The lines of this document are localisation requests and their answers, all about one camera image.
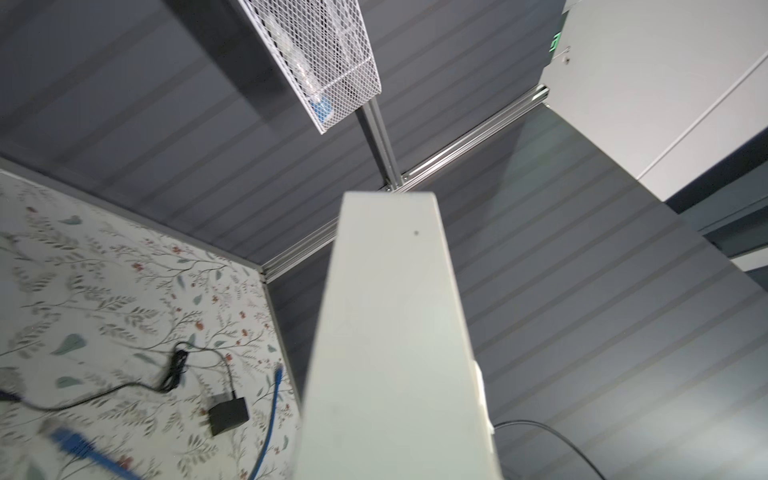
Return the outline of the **white box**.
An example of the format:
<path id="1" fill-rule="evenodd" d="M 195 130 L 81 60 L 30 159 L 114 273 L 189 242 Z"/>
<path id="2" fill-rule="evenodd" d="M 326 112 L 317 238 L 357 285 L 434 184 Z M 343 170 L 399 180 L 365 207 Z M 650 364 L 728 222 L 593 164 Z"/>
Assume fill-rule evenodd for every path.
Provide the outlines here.
<path id="1" fill-rule="evenodd" d="M 297 479 L 497 479 L 435 196 L 344 195 L 302 401 Z"/>

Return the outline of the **white mesh wall basket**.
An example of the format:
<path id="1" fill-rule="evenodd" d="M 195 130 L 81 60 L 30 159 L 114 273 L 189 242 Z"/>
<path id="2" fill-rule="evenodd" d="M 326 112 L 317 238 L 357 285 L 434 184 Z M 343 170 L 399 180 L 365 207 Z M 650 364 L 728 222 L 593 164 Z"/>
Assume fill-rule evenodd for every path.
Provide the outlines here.
<path id="1" fill-rule="evenodd" d="M 324 134 L 382 92 L 357 1 L 241 1 L 240 8 Z"/>

